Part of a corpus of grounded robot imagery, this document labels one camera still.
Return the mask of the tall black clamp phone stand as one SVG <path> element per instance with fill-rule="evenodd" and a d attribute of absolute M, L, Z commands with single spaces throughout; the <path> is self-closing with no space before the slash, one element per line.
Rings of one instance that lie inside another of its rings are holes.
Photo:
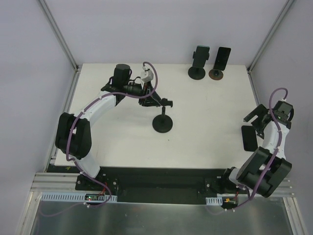
<path fill-rule="evenodd" d="M 160 105 L 162 106 L 161 115 L 157 115 L 153 119 L 152 126 L 155 131 L 163 134 L 169 132 L 173 127 L 172 119 L 165 113 L 166 106 L 173 107 L 173 102 L 169 101 L 166 98 L 162 98 L 160 101 Z"/>

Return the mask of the short black round-base phone stand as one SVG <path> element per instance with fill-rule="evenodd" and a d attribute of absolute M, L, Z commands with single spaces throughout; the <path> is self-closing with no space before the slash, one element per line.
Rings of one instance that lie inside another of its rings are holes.
<path fill-rule="evenodd" d="M 188 76 L 194 80 L 201 80 L 205 77 L 205 69 L 191 66 L 188 70 Z"/>

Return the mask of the brown-base grey phone stand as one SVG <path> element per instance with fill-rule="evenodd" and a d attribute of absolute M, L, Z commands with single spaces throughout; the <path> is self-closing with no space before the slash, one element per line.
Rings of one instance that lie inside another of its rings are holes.
<path fill-rule="evenodd" d="M 223 71 L 217 70 L 217 69 L 211 69 L 209 71 L 208 75 L 212 80 L 216 80 L 216 81 L 219 81 L 219 80 L 223 79 L 223 77 L 224 77 Z"/>

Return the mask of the green-edged black phone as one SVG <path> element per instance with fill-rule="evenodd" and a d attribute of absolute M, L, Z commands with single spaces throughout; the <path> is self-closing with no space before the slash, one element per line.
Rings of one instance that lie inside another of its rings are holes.
<path fill-rule="evenodd" d="M 196 50 L 193 52 L 193 63 L 192 67 L 204 68 L 206 61 L 209 59 L 209 46 L 198 45 Z"/>

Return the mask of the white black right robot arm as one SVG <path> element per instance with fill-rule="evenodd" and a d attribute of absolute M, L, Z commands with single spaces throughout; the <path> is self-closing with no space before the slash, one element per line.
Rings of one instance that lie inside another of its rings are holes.
<path fill-rule="evenodd" d="M 289 174 L 292 164 L 286 160 L 284 145 L 291 129 L 294 108 L 278 101 L 274 108 L 258 105 L 242 126 L 244 150 L 252 154 L 241 168 L 228 168 L 220 180 L 223 193 L 234 193 L 240 186 L 268 198 Z"/>

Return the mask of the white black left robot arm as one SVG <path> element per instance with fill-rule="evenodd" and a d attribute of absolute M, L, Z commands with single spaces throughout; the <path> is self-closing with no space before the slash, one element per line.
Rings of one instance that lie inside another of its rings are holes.
<path fill-rule="evenodd" d="M 91 152 L 92 126 L 125 97 L 144 100 L 156 91 L 157 87 L 152 86 L 151 81 L 158 81 L 158 76 L 150 62 L 143 62 L 139 84 L 131 76 L 129 65 L 117 64 L 113 76 L 89 104 L 75 113 L 64 112 L 59 117 L 55 146 L 65 154 L 67 161 L 74 162 L 79 171 L 88 177 L 86 184 L 92 190 L 99 190 L 104 181 L 98 175 L 100 165 Z"/>

